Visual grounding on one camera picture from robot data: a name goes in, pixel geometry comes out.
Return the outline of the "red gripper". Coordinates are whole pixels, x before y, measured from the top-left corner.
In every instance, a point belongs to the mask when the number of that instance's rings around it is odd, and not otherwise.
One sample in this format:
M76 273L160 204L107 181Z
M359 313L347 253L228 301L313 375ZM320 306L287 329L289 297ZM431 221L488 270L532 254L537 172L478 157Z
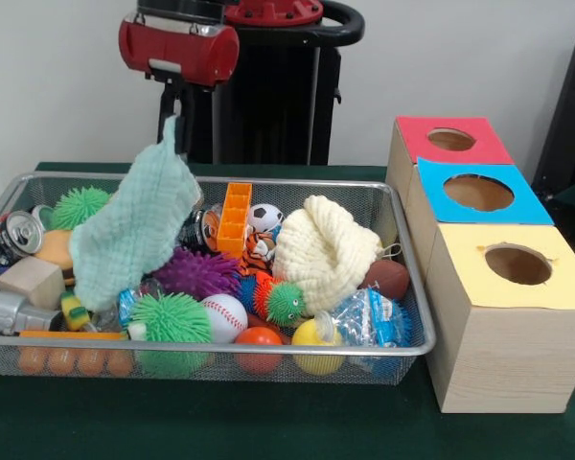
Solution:
M214 87L228 81L239 57L236 31L225 25L200 24L166 18L126 18L118 33L119 49L126 66L152 74L166 72L180 76L180 111L175 122L175 152L187 156L191 150L195 116L194 89L189 83ZM164 82L160 97L158 141L164 124L174 113L177 88Z

